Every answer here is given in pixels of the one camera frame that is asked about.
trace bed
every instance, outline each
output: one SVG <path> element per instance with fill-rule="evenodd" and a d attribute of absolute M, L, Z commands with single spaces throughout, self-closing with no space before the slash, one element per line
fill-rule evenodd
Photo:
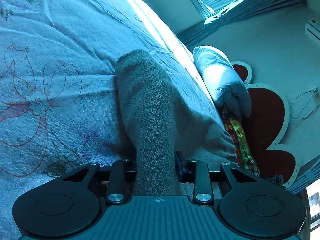
<path fill-rule="evenodd" d="M 188 106 L 218 111 L 190 51 L 142 0 L 0 0 L 0 239 L 16 198 L 85 163 L 125 158 L 114 65 L 149 52 Z"/>

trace cable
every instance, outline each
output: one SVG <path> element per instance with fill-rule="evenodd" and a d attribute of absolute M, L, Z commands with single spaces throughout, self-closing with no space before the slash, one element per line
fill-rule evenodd
<path fill-rule="evenodd" d="M 292 118 L 294 119 L 292 125 L 296 122 L 296 120 L 302 120 L 302 119 L 308 118 L 308 117 L 313 113 L 313 111 L 316 110 L 316 109 L 320 106 L 320 104 L 318 104 L 307 116 L 302 117 L 302 118 L 299 118 L 300 115 L 301 115 L 301 113 L 302 113 L 302 111 L 303 111 L 303 110 L 306 108 L 306 106 L 309 104 L 311 98 L 313 97 L 313 95 L 314 95 L 314 93 L 316 92 L 317 89 L 318 89 L 318 87 L 316 87 L 314 90 L 310 90 L 310 91 L 304 92 L 304 93 L 302 93 L 301 95 L 297 96 L 297 97 L 291 102 L 290 108 L 289 108 L 289 113 L 290 113 L 290 117 L 292 117 Z M 302 108 L 302 110 L 300 111 L 299 115 L 298 115 L 296 118 L 294 118 L 294 117 L 291 115 L 291 107 L 292 107 L 293 102 L 294 102 L 296 99 L 298 99 L 299 97 L 301 97 L 302 95 L 304 95 L 304 94 L 306 94 L 306 93 L 310 93 L 310 92 L 312 92 L 312 94 L 311 94 L 311 97 L 309 98 L 308 102 L 307 102 L 306 105 Z"/>

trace flower print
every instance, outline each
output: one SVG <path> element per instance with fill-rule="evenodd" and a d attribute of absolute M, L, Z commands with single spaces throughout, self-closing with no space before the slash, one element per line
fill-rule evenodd
<path fill-rule="evenodd" d="M 5 65 L 0 65 L 0 102 L 6 107 L 0 112 L 0 169 L 19 177 L 33 173 L 44 159 L 47 110 L 71 104 L 82 89 L 76 67 L 61 60 L 49 61 L 36 85 L 27 52 L 28 48 L 18 50 L 12 44 L 4 54 Z M 19 171 L 17 160 L 23 162 Z"/>

